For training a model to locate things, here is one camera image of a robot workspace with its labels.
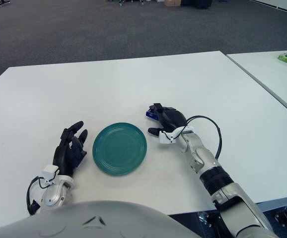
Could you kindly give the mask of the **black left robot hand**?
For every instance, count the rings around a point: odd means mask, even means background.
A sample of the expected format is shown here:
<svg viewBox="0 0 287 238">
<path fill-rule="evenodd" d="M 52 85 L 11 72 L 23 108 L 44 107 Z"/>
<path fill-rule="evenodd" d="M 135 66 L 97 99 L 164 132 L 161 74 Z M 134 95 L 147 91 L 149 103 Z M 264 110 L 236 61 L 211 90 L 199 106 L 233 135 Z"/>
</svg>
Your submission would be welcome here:
<svg viewBox="0 0 287 238">
<path fill-rule="evenodd" d="M 61 141 L 55 150 L 53 158 L 53 165 L 59 168 L 59 175 L 72 177 L 75 169 L 87 154 L 83 146 L 88 131 L 85 129 L 79 137 L 75 136 L 83 125 L 83 121 L 79 121 L 69 128 L 65 128 L 62 132 Z"/>
</svg>

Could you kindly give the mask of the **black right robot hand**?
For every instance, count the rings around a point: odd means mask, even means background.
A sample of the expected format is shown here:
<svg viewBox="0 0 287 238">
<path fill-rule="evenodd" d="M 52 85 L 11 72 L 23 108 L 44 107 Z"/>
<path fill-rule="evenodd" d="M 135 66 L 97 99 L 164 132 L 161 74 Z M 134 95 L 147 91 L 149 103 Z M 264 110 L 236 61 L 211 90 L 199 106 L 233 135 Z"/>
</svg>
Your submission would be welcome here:
<svg viewBox="0 0 287 238">
<path fill-rule="evenodd" d="M 151 105 L 146 116 L 158 121 L 162 126 L 162 128 L 150 127 L 148 129 L 148 132 L 154 136 L 159 136 L 161 131 L 173 132 L 175 129 L 187 125 L 187 120 L 181 112 L 172 107 L 164 107 L 160 103 Z"/>
</svg>

